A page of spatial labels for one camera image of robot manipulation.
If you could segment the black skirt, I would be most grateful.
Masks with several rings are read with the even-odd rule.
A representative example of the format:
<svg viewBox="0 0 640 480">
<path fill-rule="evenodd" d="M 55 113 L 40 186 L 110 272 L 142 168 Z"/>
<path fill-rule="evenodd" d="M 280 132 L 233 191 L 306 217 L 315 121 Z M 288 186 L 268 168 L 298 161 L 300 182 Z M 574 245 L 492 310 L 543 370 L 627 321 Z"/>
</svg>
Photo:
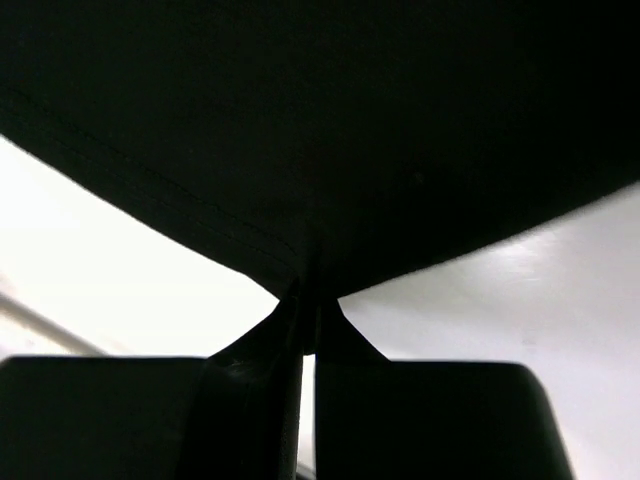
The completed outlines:
<svg viewBox="0 0 640 480">
<path fill-rule="evenodd" d="M 275 295 L 639 178 L 635 1 L 5 1 L 1 132 Z"/>
</svg>

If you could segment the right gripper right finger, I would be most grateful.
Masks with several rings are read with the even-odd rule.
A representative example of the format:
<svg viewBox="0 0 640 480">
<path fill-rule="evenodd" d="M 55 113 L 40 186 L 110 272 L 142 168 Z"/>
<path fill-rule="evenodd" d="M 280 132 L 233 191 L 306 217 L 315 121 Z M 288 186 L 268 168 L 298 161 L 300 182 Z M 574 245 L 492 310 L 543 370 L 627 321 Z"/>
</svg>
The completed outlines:
<svg viewBox="0 0 640 480">
<path fill-rule="evenodd" d="M 569 479 L 541 383 L 509 362 L 394 361 L 326 301 L 316 317 L 320 479 Z"/>
</svg>

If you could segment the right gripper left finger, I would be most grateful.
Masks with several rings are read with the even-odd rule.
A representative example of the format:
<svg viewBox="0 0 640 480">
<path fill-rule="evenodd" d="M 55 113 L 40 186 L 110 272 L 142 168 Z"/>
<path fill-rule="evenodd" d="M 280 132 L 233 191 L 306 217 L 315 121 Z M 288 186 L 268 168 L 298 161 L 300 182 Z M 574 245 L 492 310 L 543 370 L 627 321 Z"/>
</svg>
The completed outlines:
<svg viewBox="0 0 640 480">
<path fill-rule="evenodd" d="M 13 356 L 5 479 L 292 479 L 300 289 L 209 357 Z"/>
</svg>

